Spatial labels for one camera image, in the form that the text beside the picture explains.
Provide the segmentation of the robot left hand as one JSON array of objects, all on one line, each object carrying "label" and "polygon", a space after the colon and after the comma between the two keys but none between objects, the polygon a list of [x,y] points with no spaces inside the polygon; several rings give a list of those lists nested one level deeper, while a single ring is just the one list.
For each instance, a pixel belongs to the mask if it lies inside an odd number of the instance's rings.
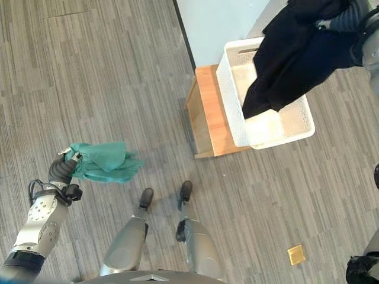
[{"label": "robot left hand", "polygon": [[70,184],[72,180],[71,175],[82,157],[80,152],[74,152],[73,156],[69,160],[66,160],[66,155],[70,151],[71,148],[64,149],[58,152],[54,158],[48,171],[49,183],[62,183],[66,186]]}]

